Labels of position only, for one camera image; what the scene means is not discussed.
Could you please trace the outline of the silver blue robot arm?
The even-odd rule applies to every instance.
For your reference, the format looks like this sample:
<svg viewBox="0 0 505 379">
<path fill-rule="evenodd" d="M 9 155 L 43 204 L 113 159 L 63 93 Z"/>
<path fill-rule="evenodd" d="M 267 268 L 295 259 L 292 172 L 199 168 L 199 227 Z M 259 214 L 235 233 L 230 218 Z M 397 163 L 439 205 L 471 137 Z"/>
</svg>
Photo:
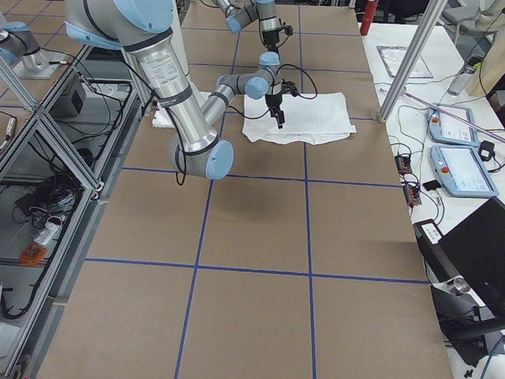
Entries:
<svg viewBox="0 0 505 379">
<path fill-rule="evenodd" d="M 280 34 L 283 32 L 286 39 L 293 35 L 293 27 L 282 22 L 277 15 L 274 0 L 246 1 L 238 5 L 234 1 L 212 1 L 226 16 L 226 25 L 232 34 L 239 33 L 254 21 L 258 21 L 260 41 L 268 50 L 279 52 Z"/>
<path fill-rule="evenodd" d="M 237 7 L 231 1 L 217 1 L 232 33 L 258 21 L 267 50 L 260 56 L 256 72 L 220 77 L 216 89 L 203 104 L 196 99 L 185 67 L 173 47 L 178 31 L 176 7 L 172 1 L 67 1 L 65 26 L 78 43 L 130 53 L 141 66 L 158 104 L 176 130 L 169 157 L 178 185 L 186 176 L 211 180 L 227 176 L 234 161 L 234 149 L 220 138 L 214 124 L 237 95 L 264 99 L 268 114 L 278 126 L 285 122 L 281 109 L 286 93 L 297 95 L 294 83 L 279 77 L 283 67 L 278 55 L 279 33 L 292 35 L 291 26 L 281 23 L 273 1 L 248 1 Z"/>
</svg>

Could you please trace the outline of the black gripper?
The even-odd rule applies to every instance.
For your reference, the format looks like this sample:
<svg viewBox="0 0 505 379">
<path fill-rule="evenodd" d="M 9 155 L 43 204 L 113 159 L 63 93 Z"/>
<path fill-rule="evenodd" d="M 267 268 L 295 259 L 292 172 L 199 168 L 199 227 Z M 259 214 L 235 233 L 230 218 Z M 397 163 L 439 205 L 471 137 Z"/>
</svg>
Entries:
<svg viewBox="0 0 505 379">
<path fill-rule="evenodd" d="M 282 129 L 285 123 L 285 115 L 281 110 L 282 96 L 285 94 L 290 94 L 293 97 L 300 95 L 294 82 L 282 79 L 265 95 L 267 109 L 270 116 L 276 119 L 278 129 Z"/>
<path fill-rule="evenodd" d="M 283 42 L 280 43 L 279 34 L 281 32 L 284 32 L 286 34 L 286 38 Z M 260 25 L 260 41 L 263 46 L 271 52 L 278 53 L 279 47 L 281 47 L 293 34 L 293 27 L 286 23 L 283 23 L 282 25 L 275 28 L 267 28 Z"/>
</svg>

